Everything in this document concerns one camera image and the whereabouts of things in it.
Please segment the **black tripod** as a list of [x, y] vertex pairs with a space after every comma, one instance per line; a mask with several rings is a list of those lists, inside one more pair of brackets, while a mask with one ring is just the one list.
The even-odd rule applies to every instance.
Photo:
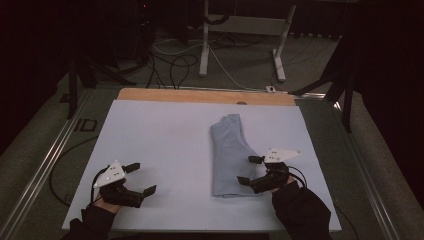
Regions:
[[336, 103], [341, 96], [344, 96], [342, 124], [348, 133], [352, 132], [350, 117], [356, 69], [355, 60], [352, 58], [354, 51], [355, 45], [350, 44], [347, 35], [343, 35], [320, 78], [305, 87], [290, 92], [291, 95], [302, 96], [311, 90], [330, 83], [331, 86], [325, 94], [324, 99], [327, 102]]
[[135, 86], [135, 83], [124, 79], [117, 73], [108, 69], [106, 66], [97, 63], [87, 55], [73, 53], [69, 58], [68, 67], [68, 119], [71, 119], [76, 114], [78, 108], [78, 79], [82, 80], [85, 87], [94, 88], [97, 85], [97, 80], [93, 75], [94, 71], [98, 71], [122, 85]]

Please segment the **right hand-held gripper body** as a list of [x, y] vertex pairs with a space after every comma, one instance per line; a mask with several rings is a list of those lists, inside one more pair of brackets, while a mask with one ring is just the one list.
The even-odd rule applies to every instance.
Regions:
[[291, 175], [285, 161], [300, 155], [301, 152], [297, 150], [269, 149], [262, 163], [267, 172], [264, 176], [254, 179], [258, 184], [250, 187], [258, 194], [284, 186]]

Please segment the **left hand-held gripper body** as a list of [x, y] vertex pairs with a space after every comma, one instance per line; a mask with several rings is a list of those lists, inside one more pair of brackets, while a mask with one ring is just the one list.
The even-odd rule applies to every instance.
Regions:
[[139, 208], [144, 200], [143, 193], [127, 189], [124, 166], [115, 160], [101, 169], [93, 179], [93, 189], [98, 189], [105, 202], [126, 207]]

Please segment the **dark equipment rack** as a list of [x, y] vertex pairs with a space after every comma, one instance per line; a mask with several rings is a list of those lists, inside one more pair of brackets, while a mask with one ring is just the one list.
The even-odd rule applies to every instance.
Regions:
[[113, 0], [110, 14], [115, 57], [145, 65], [153, 37], [150, 1]]

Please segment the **metal floor rail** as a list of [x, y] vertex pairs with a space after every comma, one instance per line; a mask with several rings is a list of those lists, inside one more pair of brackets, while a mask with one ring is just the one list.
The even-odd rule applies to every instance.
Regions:
[[0, 156], [0, 240], [13, 240], [92, 93], [81, 93], [73, 115], [47, 102]]
[[343, 233], [355, 240], [400, 240], [359, 147], [342, 124], [340, 105], [322, 94], [297, 96]]

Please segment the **person's left hand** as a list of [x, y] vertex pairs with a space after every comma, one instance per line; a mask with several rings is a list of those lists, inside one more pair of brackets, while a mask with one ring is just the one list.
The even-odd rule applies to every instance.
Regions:
[[94, 206], [102, 208], [108, 212], [111, 212], [113, 214], [117, 214], [120, 209], [122, 208], [121, 205], [115, 205], [115, 204], [110, 204], [104, 201], [104, 199], [102, 197], [99, 197], [95, 202], [94, 202]]

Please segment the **white metal stand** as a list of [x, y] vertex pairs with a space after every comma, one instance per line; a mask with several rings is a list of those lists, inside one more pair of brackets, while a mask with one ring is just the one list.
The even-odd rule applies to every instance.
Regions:
[[280, 42], [276, 49], [272, 50], [272, 58], [274, 61], [276, 77], [279, 82], [286, 80], [286, 74], [283, 66], [282, 52], [288, 37], [292, 19], [296, 11], [296, 4], [291, 4], [284, 19], [259, 18], [248, 16], [230, 15], [223, 23], [213, 25], [212, 21], [219, 21], [224, 15], [209, 14], [209, 0], [204, 2], [204, 17], [209, 22], [203, 23], [203, 43], [199, 66], [199, 75], [206, 76], [208, 73], [209, 54], [212, 52], [209, 47], [209, 32], [226, 32], [226, 33], [242, 33], [242, 34], [259, 34], [280, 36]]

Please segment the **light blue tank top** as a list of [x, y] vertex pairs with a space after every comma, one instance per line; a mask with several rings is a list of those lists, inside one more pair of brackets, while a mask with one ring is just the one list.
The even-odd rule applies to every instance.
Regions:
[[214, 197], [253, 197], [249, 186], [241, 185], [238, 176], [256, 177], [256, 166], [248, 161], [256, 156], [243, 133], [239, 114], [228, 114], [210, 128], [213, 145], [212, 195]]

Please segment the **dark rectangular floor frame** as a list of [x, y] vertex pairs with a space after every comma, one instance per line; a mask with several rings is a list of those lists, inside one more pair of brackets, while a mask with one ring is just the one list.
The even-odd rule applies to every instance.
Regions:
[[93, 132], [96, 130], [97, 125], [98, 125], [98, 121], [95, 119], [80, 118], [74, 127], [74, 131], [75, 132]]

